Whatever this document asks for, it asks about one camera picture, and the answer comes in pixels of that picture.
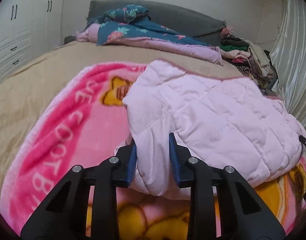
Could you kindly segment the pink cartoon fleece blanket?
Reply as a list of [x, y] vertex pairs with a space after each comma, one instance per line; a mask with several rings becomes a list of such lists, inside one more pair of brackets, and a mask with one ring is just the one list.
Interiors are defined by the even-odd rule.
[[[82, 70], [37, 121], [8, 172], [0, 211], [20, 232], [47, 194], [75, 165], [99, 165], [135, 141], [123, 99], [148, 64], [105, 62]], [[299, 136], [303, 153], [306, 135]], [[306, 160], [287, 173], [252, 187], [286, 235], [306, 228]], [[187, 239], [190, 198], [171, 200], [117, 188], [120, 239]]]

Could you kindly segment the white wardrobe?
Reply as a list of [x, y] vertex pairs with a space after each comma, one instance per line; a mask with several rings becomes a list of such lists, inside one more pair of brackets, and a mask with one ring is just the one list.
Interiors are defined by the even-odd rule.
[[62, 45], [63, 0], [1, 0], [0, 82]]

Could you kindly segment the beige bed sheet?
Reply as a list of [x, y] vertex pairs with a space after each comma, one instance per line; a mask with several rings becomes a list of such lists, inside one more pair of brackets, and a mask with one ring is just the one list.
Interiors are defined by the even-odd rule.
[[71, 42], [19, 68], [0, 83], [0, 192], [5, 175], [28, 132], [52, 99], [85, 67], [101, 62], [172, 62], [189, 72], [220, 79], [241, 77], [221, 65], [165, 51], [122, 45]]

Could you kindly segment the teal floral quilt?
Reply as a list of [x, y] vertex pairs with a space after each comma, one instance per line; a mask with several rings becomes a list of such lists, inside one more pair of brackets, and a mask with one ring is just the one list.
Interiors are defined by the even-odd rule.
[[75, 39], [101, 46], [122, 44], [152, 48], [222, 64], [218, 47], [152, 22], [148, 9], [135, 4], [105, 11], [89, 20], [86, 29], [77, 33]]

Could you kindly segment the grey headboard cushion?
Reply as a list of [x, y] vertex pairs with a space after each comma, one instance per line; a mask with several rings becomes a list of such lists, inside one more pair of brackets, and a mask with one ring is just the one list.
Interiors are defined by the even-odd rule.
[[211, 46], [220, 46], [221, 31], [226, 27], [224, 20], [217, 20], [200, 12], [166, 3], [143, 0], [92, 0], [87, 22], [101, 16], [105, 11], [131, 4], [147, 8], [152, 22], [206, 42]]

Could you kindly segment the pile of folded clothes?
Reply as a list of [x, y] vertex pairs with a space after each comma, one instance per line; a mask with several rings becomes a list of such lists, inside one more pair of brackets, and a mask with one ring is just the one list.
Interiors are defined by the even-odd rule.
[[234, 65], [244, 76], [248, 76], [264, 92], [272, 90], [278, 80], [270, 53], [249, 40], [233, 35], [233, 30], [225, 27], [220, 35], [222, 58]]

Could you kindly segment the light pink quilted jacket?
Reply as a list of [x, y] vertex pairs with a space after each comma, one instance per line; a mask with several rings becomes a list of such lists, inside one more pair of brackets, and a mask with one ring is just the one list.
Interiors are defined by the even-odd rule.
[[137, 150], [131, 187], [144, 194], [190, 198], [173, 179], [170, 133], [192, 156], [211, 167], [233, 166], [252, 187], [289, 172], [303, 153], [302, 124], [247, 77], [211, 79], [155, 60], [123, 105]]

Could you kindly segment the white satin curtain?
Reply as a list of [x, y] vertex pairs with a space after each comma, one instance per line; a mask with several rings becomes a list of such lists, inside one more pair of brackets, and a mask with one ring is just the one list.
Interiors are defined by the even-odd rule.
[[306, 3], [284, 0], [282, 27], [271, 59], [277, 70], [274, 86], [286, 109], [306, 130]]

